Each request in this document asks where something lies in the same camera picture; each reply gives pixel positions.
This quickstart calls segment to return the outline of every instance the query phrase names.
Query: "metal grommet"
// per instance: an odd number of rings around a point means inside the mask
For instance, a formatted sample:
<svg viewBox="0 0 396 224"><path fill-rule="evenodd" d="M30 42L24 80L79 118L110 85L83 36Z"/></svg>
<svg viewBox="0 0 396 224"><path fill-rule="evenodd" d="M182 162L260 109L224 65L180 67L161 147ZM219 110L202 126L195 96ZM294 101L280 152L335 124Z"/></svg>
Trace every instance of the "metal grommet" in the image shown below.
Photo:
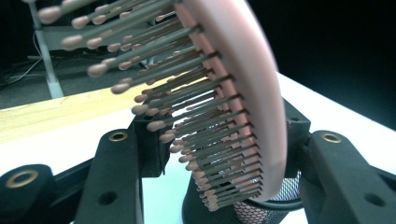
<svg viewBox="0 0 396 224"><path fill-rule="evenodd" d="M6 183L6 187L9 189L16 189L22 186L28 185L38 177L38 171L36 170L23 170L14 174Z"/></svg>
<svg viewBox="0 0 396 224"><path fill-rule="evenodd" d="M343 140L338 137L337 135L333 134L333 133L323 133L320 135L325 141L327 142L331 142L331 143L340 143Z"/></svg>
<svg viewBox="0 0 396 224"><path fill-rule="evenodd" d="M120 142L124 140L125 138L128 137L128 133L122 132L122 133L113 133L108 137L108 140L112 142Z"/></svg>

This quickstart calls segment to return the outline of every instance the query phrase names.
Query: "pink hairbrush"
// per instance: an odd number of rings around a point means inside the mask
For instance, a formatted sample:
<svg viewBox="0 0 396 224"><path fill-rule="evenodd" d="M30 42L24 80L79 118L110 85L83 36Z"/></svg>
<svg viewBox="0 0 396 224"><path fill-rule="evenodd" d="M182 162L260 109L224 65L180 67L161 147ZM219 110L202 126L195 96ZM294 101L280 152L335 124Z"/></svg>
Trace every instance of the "pink hairbrush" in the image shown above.
<svg viewBox="0 0 396 224"><path fill-rule="evenodd" d="M91 2L64 1L59 7L40 10L39 18L51 23ZM104 23L114 16L120 19ZM125 70L192 43L193 47L121 80L113 92L168 79L136 96L138 103L145 103L133 112L154 116L184 111L153 121L148 129L176 124L161 141L173 141L171 151L181 152L179 160L188 163L186 169L192 171L210 211L247 198L257 202L273 198L286 166L285 113L274 57L245 1L119 0L74 19L78 29L90 21L104 24L67 37L63 44L66 49L95 49L110 37L153 19L168 20L108 45L110 51L126 52L92 65L89 75L98 77L114 67Z"/></svg>

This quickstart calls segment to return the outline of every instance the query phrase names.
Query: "white table surface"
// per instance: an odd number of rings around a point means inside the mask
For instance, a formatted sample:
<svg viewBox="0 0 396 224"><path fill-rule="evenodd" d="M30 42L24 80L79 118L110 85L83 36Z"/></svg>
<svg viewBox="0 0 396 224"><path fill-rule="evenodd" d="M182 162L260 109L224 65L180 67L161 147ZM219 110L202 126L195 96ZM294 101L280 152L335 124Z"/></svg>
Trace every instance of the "white table surface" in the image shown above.
<svg viewBox="0 0 396 224"><path fill-rule="evenodd" d="M311 122L311 132L329 130L346 136L373 166L396 174L396 132L371 121L311 90L279 75L282 96ZM0 145L0 175L25 165L43 163L56 175L91 158L100 137L111 130L127 128L129 110L109 114ZM171 156L166 175L144 178L146 224L182 223L181 204L190 180L178 155ZM304 210L290 213L282 223L306 223Z"/></svg>

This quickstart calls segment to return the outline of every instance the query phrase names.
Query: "wooden board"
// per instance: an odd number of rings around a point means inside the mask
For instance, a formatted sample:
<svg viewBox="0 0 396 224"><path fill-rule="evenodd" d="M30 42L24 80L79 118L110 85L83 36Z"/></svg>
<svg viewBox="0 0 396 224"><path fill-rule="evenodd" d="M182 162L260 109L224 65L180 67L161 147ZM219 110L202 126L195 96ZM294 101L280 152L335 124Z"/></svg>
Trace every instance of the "wooden board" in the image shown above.
<svg viewBox="0 0 396 224"><path fill-rule="evenodd" d="M0 144L103 116L136 105L141 85L121 95L110 89L0 110Z"/></svg>

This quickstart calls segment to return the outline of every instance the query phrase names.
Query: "black background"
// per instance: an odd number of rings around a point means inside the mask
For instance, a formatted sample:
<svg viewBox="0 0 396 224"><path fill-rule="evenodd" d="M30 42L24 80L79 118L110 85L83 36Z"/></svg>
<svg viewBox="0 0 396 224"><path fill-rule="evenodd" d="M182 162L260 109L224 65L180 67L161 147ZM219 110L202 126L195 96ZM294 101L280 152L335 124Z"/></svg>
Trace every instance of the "black background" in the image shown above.
<svg viewBox="0 0 396 224"><path fill-rule="evenodd" d="M396 130L396 1L249 3L280 73Z"/></svg>

